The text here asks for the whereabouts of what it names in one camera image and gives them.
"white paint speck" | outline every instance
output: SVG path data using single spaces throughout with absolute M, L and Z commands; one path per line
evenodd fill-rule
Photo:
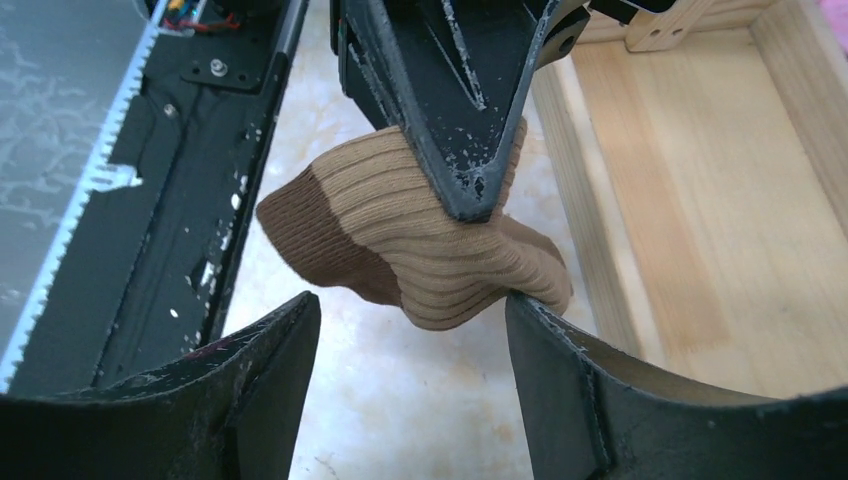
M 226 252 L 227 247 L 230 246 L 230 238 L 233 236 L 232 230 L 227 230 L 227 234 L 224 235 L 224 238 L 221 239 L 221 251 Z
M 215 267 L 211 263 L 206 262 L 206 265 L 203 267 L 203 276 L 200 277 L 200 286 L 208 285 L 213 275 L 215 275 Z

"brown sock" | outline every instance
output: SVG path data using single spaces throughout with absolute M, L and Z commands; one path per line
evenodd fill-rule
M 456 327 L 510 289 L 562 313 L 573 291 L 556 246 L 502 214 L 525 134 L 522 121 L 486 224 L 462 224 L 444 212 L 397 127 L 321 155 L 265 198 L 257 216 L 306 281 L 401 307 L 424 329 Z

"serrated edge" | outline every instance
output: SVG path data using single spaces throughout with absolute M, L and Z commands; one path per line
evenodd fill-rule
M 53 285 L 56 271 L 59 270 L 79 219 L 85 212 L 85 207 L 91 198 L 91 192 L 97 189 L 97 179 L 102 178 L 109 171 L 104 167 L 109 162 L 112 148 L 124 124 L 130 102 L 141 89 L 142 72 L 159 36 L 159 24 L 167 4 L 168 2 L 157 3 L 156 9 L 150 16 L 150 21 L 147 22 L 138 40 L 124 73 L 124 78 L 121 80 L 121 85 L 112 100 L 109 113 L 100 128 L 100 133 L 88 156 L 80 180 L 68 203 L 68 208 L 59 223 L 59 228 L 53 237 L 53 242 L 47 251 L 44 262 L 41 264 L 38 277 L 36 277 L 30 290 L 24 309 L 18 317 L 18 323 L 15 325 L 6 350 L 3 352 L 2 360 L 0 360 L 0 393 L 8 392 L 18 365 L 23 361 L 24 349 L 29 343 L 32 330 L 35 328 L 38 318 L 44 313 L 47 295 Z

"red wire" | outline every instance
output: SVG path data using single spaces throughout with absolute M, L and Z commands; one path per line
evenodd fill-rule
M 241 27 L 241 24 L 235 21 L 235 14 L 230 14 L 227 17 L 226 21 L 219 23 L 210 23 L 210 24 L 202 24 L 202 23 L 194 23 L 189 22 L 187 20 L 180 20 L 177 25 L 174 25 L 169 19 L 165 19 L 165 24 L 168 28 L 172 30 L 179 30 L 180 28 L 191 28 L 198 32 L 209 32 L 211 30 L 220 30 L 220 29 L 230 29 L 235 30 Z

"metal plate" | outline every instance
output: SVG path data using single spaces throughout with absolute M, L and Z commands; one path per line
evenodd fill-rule
M 105 165 L 155 41 L 146 12 L 142 0 L 0 0 L 0 391 L 90 192 L 137 183 Z

